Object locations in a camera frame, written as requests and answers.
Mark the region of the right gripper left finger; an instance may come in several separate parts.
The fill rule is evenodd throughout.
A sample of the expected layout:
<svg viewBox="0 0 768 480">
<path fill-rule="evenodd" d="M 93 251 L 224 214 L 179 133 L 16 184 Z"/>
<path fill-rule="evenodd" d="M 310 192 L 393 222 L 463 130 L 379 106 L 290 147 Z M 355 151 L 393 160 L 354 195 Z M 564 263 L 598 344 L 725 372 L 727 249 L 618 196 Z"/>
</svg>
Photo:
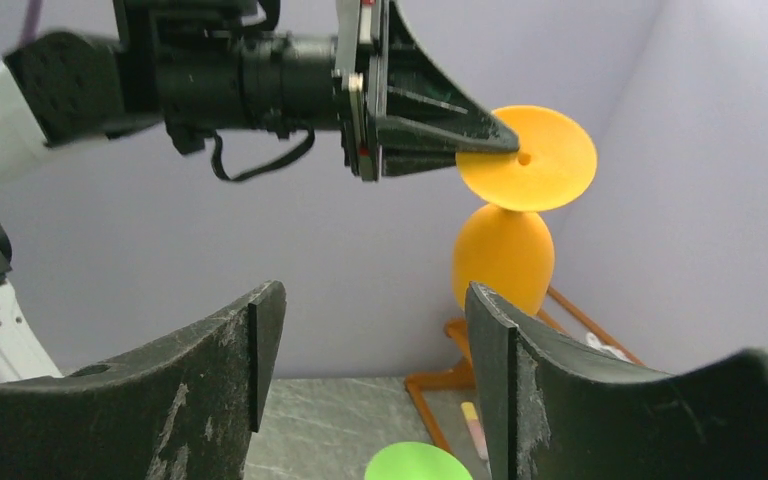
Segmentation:
<svg viewBox="0 0 768 480">
<path fill-rule="evenodd" d="M 260 429 L 286 290 L 62 377 L 0 384 L 0 479 L 240 479 Z"/>
</svg>

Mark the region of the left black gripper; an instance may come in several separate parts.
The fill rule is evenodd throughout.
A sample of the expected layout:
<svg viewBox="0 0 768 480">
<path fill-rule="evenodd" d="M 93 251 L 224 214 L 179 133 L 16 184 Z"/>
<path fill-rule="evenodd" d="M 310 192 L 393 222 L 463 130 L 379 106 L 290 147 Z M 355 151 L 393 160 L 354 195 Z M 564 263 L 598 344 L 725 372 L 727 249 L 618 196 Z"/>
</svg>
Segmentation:
<svg viewBox="0 0 768 480">
<path fill-rule="evenodd" d="M 513 130 L 427 55 L 395 1 L 337 1 L 332 77 L 344 164 L 364 182 L 519 149 Z"/>
</svg>

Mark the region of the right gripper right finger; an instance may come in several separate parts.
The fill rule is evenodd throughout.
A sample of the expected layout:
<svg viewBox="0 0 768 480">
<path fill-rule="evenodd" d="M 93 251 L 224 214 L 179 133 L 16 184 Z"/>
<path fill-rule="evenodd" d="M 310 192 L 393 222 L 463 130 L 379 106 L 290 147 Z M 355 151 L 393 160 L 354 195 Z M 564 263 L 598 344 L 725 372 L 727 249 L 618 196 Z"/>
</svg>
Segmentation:
<svg viewBox="0 0 768 480">
<path fill-rule="evenodd" d="M 525 377 L 519 437 L 489 454 L 495 479 L 768 479 L 768 347 L 671 375 L 550 350 Z"/>
</svg>

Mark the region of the orange plastic wine glass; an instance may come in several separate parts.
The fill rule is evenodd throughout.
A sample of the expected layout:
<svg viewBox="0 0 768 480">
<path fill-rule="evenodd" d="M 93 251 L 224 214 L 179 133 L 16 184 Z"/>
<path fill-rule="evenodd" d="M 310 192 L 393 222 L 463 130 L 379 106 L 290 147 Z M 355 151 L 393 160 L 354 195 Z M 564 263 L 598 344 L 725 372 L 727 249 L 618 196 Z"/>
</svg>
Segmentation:
<svg viewBox="0 0 768 480">
<path fill-rule="evenodd" d="M 574 119 L 535 105 L 513 105 L 495 115 L 519 147 L 508 154 L 460 153 L 456 169 L 483 200 L 464 222 L 453 246 L 451 285 L 459 307 L 472 283 L 535 314 L 547 295 L 555 247 L 545 211 L 578 199 L 593 182 L 597 148 Z"/>
</svg>

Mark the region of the green plastic wine glass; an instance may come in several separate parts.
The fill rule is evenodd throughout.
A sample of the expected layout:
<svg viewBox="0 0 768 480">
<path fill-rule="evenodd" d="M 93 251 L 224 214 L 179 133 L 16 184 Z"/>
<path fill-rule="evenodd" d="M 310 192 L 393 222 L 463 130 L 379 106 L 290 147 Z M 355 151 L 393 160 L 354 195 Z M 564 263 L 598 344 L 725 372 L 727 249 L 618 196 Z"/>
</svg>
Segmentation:
<svg viewBox="0 0 768 480">
<path fill-rule="evenodd" d="M 369 460 L 365 480 L 472 480 L 451 453 L 432 444 L 404 441 L 388 445 Z"/>
</svg>

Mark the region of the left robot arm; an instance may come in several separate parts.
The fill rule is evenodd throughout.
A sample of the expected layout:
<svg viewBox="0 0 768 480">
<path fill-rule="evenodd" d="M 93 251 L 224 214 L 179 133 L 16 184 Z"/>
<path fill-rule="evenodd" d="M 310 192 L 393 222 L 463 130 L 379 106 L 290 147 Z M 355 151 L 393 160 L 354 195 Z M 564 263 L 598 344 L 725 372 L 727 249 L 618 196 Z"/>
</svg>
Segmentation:
<svg viewBox="0 0 768 480">
<path fill-rule="evenodd" d="M 0 59 L 0 183 L 80 147 L 163 125 L 241 183 L 320 131 L 365 181 L 517 151 L 517 135 L 426 55 L 393 1 L 340 1 L 337 31 L 281 32 L 277 1 L 117 1 L 114 38 L 52 31 Z M 0 223 L 0 383 L 59 377 L 9 283 Z"/>
</svg>

